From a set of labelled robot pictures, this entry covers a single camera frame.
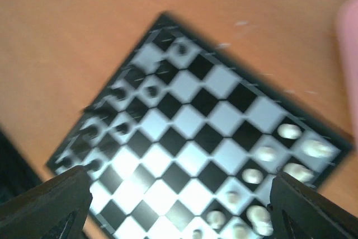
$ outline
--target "chess piece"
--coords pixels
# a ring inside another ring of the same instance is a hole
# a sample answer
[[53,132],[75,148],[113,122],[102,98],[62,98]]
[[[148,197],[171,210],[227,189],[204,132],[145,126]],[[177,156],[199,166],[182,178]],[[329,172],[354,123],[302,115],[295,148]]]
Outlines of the chess piece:
[[94,159],[84,167],[87,171],[96,172],[101,168],[101,161],[99,159]]
[[111,93],[118,99],[123,100],[127,97],[127,93],[123,87],[111,89]]
[[284,172],[294,177],[300,182],[308,182],[313,178],[313,173],[303,165],[297,163],[288,163],[284,167]]
[[150,97],[156,97],[158,95],[158,88],[156,86],[147,87],[147,93]]
[[196,229],[192,232],[192,239],[202,239],[202,231]]
[[160,61],[159,62],[159,67],[157,69],[157,74],[166,74],[170,71],[170,67],[168,65],[166,65],[166,62],[164,61]]
[[115,127],[115,130],[121,134],[128,134],[129,132],[129,124],[128,123],[122,123]]
[[256,154],[264,162],[272,162],[276,158],[276,151],[271,147],[260,147]]
[[248,239],[248,233],[245,227],[236,224],[233,227],[233,239]]
[[180,55],[185,55],[187,53],[187,47],[183,43],[178,44],[178,53]]
[[228,203],[232,206],[236,206],[240,201],[240,195],[237,191],[227,192]]
[[82,137],[86,140],[92,140],[98,136],[98,128],[95,125],[87,126],[80,130]]
[[307,140],[302,145],[303,152],[314,158],[327,158],[333,154],[332,148],[317,140]]
[[57,168],[64,167],[68,169],[72,166],[72,160],[69,157],[64,157],[61,161],[57,162],[55,166]]
[[301,136],[301,129],[293,124],[281,124],[277,129],[278,134],[286,139],[297,139]]
[[250,184],[259,184],[263,180],[263,174],[257,169],[245,169],[242,172],[242,179]]
[[224,225],[226,217],[223,212],[213,210],[207,214],[206,220],[212,229],[220,229]]

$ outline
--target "dark object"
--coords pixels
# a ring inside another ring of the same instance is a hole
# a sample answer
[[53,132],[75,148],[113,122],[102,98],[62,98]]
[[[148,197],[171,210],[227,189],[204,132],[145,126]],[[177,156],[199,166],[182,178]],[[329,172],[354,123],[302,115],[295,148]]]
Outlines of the dark object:
[[178,44],[178,53],[180,55],[185,55],[187,53],[187,48],[183,43]]
[[93,139],[96,136],[98,136],[98,128],[95,125],[90,125],[84,129],[82,129],[81,131],[82,137],[84,139]]
[[147,87],[147,93],[150,97],[156,97],[158,95],[158,88],[156,86]]
[[123,87],[119,87],[119,88],[111,88],[111,93],[118,99],[118,100],[123,100],[127,97],[127,93],[125,91],[125,89]]
[[275,238],[358,238],[356,217],[286,173],[274,179],[270,200]]
[[84,166],[87,171],[96,172],[101,168],[101,161],[98,159],[92,160],[89,164]]
[[128,123],[122,123],[115,127],[117,132],[120,132],[121,134],[128,134],[129,132],[129,124]]
[[1,238],[78,239],[91,201],[90,179],[74,167],[2,204]]

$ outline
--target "pawn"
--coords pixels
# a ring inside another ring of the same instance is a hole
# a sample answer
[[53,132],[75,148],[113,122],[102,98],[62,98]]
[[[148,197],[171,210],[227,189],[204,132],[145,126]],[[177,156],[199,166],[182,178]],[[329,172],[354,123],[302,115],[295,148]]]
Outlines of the pawn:
[[158,88],[156,86],[147,87],[147,93],[150,97],[156,97],[158,95]]
[[223,212],[213,210],[207,214],[206,220],[211,228],[220,229],[224,225],[226,217]]
[[178,53],[180,55],[185,55],[187,53],[187,48],[183,43],[178,44]]
[[96,172],[101,168],[101,161],[98,159],[92,160],[84,166],[87,171]]
[[196,229],[192,232],[192,239],[202,239],[202,231]]
[[122,123],[115,127],[115,130],[121,134],[128,134],[129,132],[129,124],[128,123]]
[[248,239],[248,233],[245,227],[236,224],[233,227],[233,239]]

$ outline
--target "black square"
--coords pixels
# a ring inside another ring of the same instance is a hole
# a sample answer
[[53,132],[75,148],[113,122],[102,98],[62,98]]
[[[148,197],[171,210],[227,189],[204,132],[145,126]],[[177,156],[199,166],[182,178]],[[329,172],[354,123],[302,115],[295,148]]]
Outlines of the black square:
[[172,45],[174,41],[175,37],[172,34],[170,34],[166,30],[162,30],[153,40],[153,43],[156,44],[156,46],[161,48],[163,51],[167,51],[167,49]]
[[245,185],[248,189],[250,189],[251,191],[255,191],[261,183],[259,184],[251,184],[251,183],[247,183],[246,181],[244,181],[244,179],[242,178],[242,172],[246,169],[256,169],[259,170],[262,175],[263,175],[263,180],[261,182],[264,182],[266,176],[267,176],[267,171],[262,168],[260,165],[258,165],[255,161],[253,161],[252,159],[249,159],[247,161],[247,163],[245,163],[243,165],[243,167],[241,167],[241,169],[237,172],[236,174],[236,178],[242,182],[243,185]]
[[144,81],[145,73],[139,67],[130,65],[127,67],[127,74],[124,76],[124,79],[137,89]]
[[211,192],[215,193],[224,183],[228,175],[219,168],[214,162],[209,164],[202,170],[197,177]]
[[167,93],[158,104],[157,109],[159,109],[166,117],[172,119],[180,107],[181,103],[170,93]]
[[81,135],[76,138],[70,148],[81,161],[88,156],[92,149],[91,145]]
[[121,177],[116,173],[111,165],[107,167],[107,169],[100,176],[99,181],[102,183],[104,187],[110,192],[114,193],[119,185],[123,182]]
[[244,113],[254,102],[256,97],[257,95],[254,92],[250,91],[244,85],[239,84],[229,95],[228,101]]
[[176,201],[171,209],[169,209],[166,217],[182,232],[192,221],[194,215],[180,201]]
[[136,208],[134,208],[131,216],[138,222],[143,229],[148,232],[159,218],[158,214],[145,202],[141,201]]
[[125,110],[137,123],[139,123],[148,112],[148,107],[137,97],[133,98]]
[[215,230],[217,233],[220,233],[222,229],[226,226],[226,224],[231,220],[233,215],[224,206],[222,206],[216,199],[214,199],[201,214],[201,218],[204,219],[207,224],[209,224],[209,222],[207,221],[208,214],[213,210],[218,210],[225,215],[225,223],[222,225],[220,229]]
[[177,166],[176,163],[172,163],[162,176],[162,179],[176,192],[176,194],[179,194],[189,182],[190,176],[184,172],[182,168]]
[[223,136],[209,124],[205,124],[194,138],[194,141],[208,154],[211,154],[222,140]]
[[117,117],[118,111],[112,107],[107,101],[100,107],[88,106],[83,110],[84,113],[100,118],[108,126]]
[[97,147],[104,155],[107,156],[108,159],[112,159],[114,155],[116,155],[121,145],[116,139],[107,133],[98,143]]
[[140,130],[137,130],[127,143],[140,158],[147,152],[151,144],[152,142]]
[[233,134],[232,138],[243,149],[250,151],[250,149],[259,140],[262,133],[255,126],[248,121],[244,121],[240,127]]
[[186,139],[170,127],[159,140],[159,143],[175,157],[185,145]]
[[259,200],[257,199],[253,199],[252,202],[245,208],[245,210],[241,213],[240,218],[247,224],[249,225],[251,228],[253,228],[251,221],[248,220],[247,216],[246,216],[246,212],[247,209],[253,205],[258,205],[260,207],[264,207],[266,208]]
[[108,204],[100,212],[100,215],[108,222],[108,224],[114,229],[118,229],[119,226],[126,219],[126,215],[115,204],[113,200],[110,200]]
[[129,179],[135,185],[146,192],[156,181],[155,177],[143,166],[139,165]]
[[279,135],[278,133],[278,129],[279,127],[282,125],[282,124],[292,124],[292,125],[295,125],[297,126],[298,128],[300,128],[301,132],[303,133],[304,132],[304,129],[299,126],[297,123],[295,123],[293,120],[291,120],[290,118],[288,117],[284,117],[284,119],[278,124],[278,126],[276,127],[276,129],[272,132],[272,136],[274,138],[276,138],[282,145],[284,145],[287,149],[290,149],[293,144],[299,139],[287,139],[287,138],[283,138],[282,136]]
[[159,62],[158,69],[155,71],[156,76],[166,85],[171,83],[179,70],[173,66],[168,60]]
[[191,101],[191,105],[207,117],[218,102],[215,96],[202,88]]
[[188,67],[188,70],[193,73],[198,79],[205,78],[206,74],[212,69],[214,64],[207,60],[202,55],[198,55]]

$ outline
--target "white square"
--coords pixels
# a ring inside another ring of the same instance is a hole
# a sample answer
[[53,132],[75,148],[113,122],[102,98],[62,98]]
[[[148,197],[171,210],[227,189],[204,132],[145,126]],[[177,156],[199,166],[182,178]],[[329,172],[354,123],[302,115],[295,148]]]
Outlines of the white square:
[[248,158],[247,152],[230,138],[223,139],[213,155],[213,161],[229,175],[236,174]]
[[165,54],[153,43],[144,44],[131,60],[147,74],[156,70],[156,62],[164,59]]
[[113,169],[122,179],[130,177],[139,164],[136,154],[127,146],[121,147],[112,159]]
[[183,103],[190,102],[199,88],[199,80],[188,71],[179,71],[171,83],[171,92]]
[[[178,53],[178,43],[183,43],[186,47],[186,54]],[[200,47],[187,38],[180,37],[175,40],[172,46],[167,50],[170,62],[177,68],[187,68],[200,52]]]
[[152,144],[142,158],[145,168],[155,177],[161,177],[171,162],[171,155],[159,143]]
[[145,230],[129,216],[123,221],[113,236],[118,239],[143,239],[145,237]]
[[193,212],[201,215],[210,204],[213,194],[198,179],[191,179],[179,194],[179,200]]
[[159,217],[148,231],[148,237],[153,239],[180,239],[180,231],[166,217]]
[[220,232],[220,238],[233,238],[233,228],[235,225],[240,225],[246,228],[248,237],[247,239],[261,239],[262,236],[254,233],[251,227],[249,227],[246,223],[242,221],[242,219],[238,217],[233,217],[228,224],[222,229]]
[[208,155],[194,141],[187,142],[178,154],[177,163],[191,176],[197,176],[208,162]]
[[[239,202],[235,205],[231,205],[228,202],[228,192],[230,191],[235,191],[239,194]],[[216,192],[216,198],[234,215],[240,215],[253,199],[251,196],[251,191],[235,177],[228,177],[225,180],[225,182]]]
[[94,215],[99,214],[106,204],[111,200],[111,194],[98,181],[94,182],[89,188],[93,198],[90,210]]
[[204,118],[191,105],[180,108],[173,119],[174,125],[186,138],[193,138],[204,125]]
[[157,180],[145,193],[143,200],[158,215],[165,215],[177,200],[177,194],[163,180]]
[[192,239],[192,232],[196,229],[202,232],[204,239],[218,239],[218,234],[201,217],[195,217],[181,233],[181,238]]
[[227,98],[234,87],[240,82],[239,75],[224,65],[215,65],[205,77],[205,87],[217,98]]
[[142,200],[143,194],[140,186],[130,180],[125,180],[114,192],[112,198],[125,214],[130,214]]
[[168,129],[168,122],[159,110],[151,109],[142,119],[141,128],[144,133],[157,141]]
[[231,136],[242,123],[242,113],[229,102],[221,101],[209,114],[209,121],[224,136]]

